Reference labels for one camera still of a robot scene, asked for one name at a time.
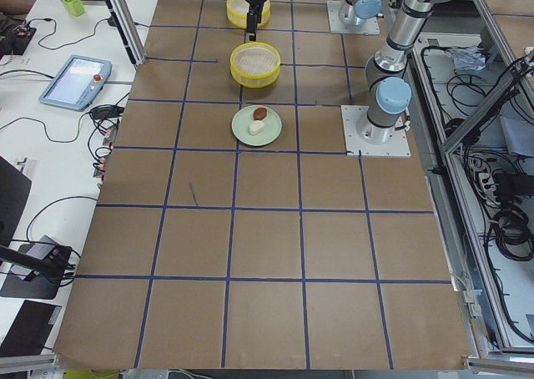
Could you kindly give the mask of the black laptop corner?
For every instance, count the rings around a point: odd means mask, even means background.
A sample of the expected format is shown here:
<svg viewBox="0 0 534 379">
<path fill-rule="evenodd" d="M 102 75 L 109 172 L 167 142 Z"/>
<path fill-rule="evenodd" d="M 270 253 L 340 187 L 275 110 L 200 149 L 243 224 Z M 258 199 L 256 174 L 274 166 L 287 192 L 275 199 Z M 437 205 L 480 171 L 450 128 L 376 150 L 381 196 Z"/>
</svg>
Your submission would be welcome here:
<svg viewBox="0 0 534 379">
<path fill-rule="evenodd" d="M 28 202 L 32 182 L 4 158 L 0 175 L 1 245 L 9 246 Z"/>
</svg>

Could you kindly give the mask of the aluminium frame post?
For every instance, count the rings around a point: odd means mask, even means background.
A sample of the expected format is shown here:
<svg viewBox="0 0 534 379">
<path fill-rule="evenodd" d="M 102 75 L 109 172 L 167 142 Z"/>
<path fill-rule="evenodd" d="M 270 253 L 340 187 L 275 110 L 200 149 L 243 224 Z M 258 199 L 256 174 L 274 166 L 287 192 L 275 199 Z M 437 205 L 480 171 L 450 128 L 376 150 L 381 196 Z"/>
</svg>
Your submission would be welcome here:
<svg viewBox="0 0 534 379">
<path fill-rule="evenodd" d="M 145 63 L 146 52 L 126 0 L 104 0 L 132 65 Z"/>
</svg>

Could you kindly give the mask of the crumpled white paper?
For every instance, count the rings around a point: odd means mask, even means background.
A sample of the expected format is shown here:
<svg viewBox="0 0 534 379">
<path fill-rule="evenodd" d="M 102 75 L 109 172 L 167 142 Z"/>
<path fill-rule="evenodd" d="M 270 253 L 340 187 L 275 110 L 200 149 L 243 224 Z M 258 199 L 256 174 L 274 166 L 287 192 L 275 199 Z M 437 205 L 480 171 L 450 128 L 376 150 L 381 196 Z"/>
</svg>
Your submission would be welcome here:
<svg viewBox="0 0 534 379">
<path fill-rule="evenodd" d="M 486 67 L 486 57 L 477 46 L 452 48 L 448 51 L 456 70 L 481 71 Z"/>
</svg>

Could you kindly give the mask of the black usb hub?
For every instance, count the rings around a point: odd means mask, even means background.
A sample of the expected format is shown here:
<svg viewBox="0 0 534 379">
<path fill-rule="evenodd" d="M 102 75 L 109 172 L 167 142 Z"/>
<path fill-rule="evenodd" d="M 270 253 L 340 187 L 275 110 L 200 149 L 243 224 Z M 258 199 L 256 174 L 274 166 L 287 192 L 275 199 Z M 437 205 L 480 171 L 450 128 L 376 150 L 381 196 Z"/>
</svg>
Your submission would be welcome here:
<svg viewBox="0 0 534 379">
<path fill-rule="evenodd" d="M 104 104 L 91 108 L 89 114 L 94 120 L 119 118 L 124 112 L 124 107 L 114 104 Z"/>
</svg>

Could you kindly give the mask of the light green plate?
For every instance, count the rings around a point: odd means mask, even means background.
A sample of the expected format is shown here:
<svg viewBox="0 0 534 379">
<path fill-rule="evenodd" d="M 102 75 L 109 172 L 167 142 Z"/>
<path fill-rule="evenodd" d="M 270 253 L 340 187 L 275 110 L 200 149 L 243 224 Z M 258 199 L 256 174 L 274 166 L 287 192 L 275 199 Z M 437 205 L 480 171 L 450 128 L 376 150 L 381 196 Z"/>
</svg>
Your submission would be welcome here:
<svg viewBox="0 0 534 379">
<path fill-rule="evenodd" d="M 241 143 L 259 147 L 270 144 L 279 137 L 282 121 L 273 109 L 250 105 L 235 114 L 231 129 Z"/>
</svg>

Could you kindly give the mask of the brown bun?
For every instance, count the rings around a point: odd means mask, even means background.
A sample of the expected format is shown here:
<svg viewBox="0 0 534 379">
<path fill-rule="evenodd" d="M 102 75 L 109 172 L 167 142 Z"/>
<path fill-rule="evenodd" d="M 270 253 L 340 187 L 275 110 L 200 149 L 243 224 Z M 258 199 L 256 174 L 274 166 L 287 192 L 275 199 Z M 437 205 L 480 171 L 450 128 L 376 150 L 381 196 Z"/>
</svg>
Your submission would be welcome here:
<svg viewBox="0 0 534 379">
<path fill-rule="evenodd" d="M 253 119 L 261 121 L 267 117 L 268 110 L 265 107 L 258 107 L 253 111 Z"/>
</svg>

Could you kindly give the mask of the white bun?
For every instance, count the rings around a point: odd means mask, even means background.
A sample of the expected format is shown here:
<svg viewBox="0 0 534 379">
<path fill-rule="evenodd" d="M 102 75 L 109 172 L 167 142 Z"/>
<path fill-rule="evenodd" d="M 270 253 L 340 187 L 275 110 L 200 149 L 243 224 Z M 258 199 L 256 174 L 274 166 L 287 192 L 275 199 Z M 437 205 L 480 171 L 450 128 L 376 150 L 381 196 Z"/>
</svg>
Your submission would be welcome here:
<svg viewBox="0 0 534 379">
<path fill-rule="evenodd" d="M 248 127 L 249 134 L 252 136 L 255 136 L 259 133 L 261 133 L 265 128 L 265 123 L 263 120 L 253 120 Z"/>
</svg>

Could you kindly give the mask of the blue teach pendant tablet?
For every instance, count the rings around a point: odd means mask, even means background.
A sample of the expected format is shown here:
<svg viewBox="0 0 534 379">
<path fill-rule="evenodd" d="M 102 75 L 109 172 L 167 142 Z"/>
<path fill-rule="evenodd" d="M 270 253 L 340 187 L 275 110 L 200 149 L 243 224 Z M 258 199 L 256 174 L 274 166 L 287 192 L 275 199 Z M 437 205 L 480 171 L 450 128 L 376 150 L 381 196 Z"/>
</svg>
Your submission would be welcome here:
<svg viewBox="0 0 534 379">
<path fill-rule="evenodd" d="M 38 100 L 41 104 L 82 111 L 102 90 L 112 68 L 108 60 L 72 55 Z"/>
</svg>

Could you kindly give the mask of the small black electronics box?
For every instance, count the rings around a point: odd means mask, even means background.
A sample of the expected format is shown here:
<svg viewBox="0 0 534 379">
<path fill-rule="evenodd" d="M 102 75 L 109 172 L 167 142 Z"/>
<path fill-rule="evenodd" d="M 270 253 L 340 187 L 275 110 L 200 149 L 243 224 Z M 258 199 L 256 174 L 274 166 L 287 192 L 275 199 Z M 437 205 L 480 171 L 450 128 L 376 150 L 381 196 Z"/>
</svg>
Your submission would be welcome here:
<svg viewBox="0 0 534 379">
<path fill-rule="evenodd" d="M 24 55 L 36 31 L 36 28 L 27 25 L 9 28 L 1 36 L 1 56 Z"/>
</svg>

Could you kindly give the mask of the yellow steamer basket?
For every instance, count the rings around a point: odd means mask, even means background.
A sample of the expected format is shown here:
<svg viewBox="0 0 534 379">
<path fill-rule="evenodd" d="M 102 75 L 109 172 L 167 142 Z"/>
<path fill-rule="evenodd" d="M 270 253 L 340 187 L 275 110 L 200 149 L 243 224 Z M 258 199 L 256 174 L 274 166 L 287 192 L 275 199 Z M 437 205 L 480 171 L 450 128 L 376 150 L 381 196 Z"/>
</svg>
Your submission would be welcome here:
<svg viewBox="0 0 534 379">
<path fill-rule="evenodd" d="M 233 50 L 229 60 L 232 78 L 246 88 L 265 88 L 280 75 L 280 53 L 267 43 L 241 44 Z"/>
<path fill-rule="evenodd" d="M 227 19 L 237 28 L 246 28 L 248 11 L 249 4 L 245 0 L 226 1 Z M 270 16 L 270 1 L 267 0 L 263 5 L 262 19 L 258 27 L 261 28 L 266 25 L 270 20 Z"/>
</svg>

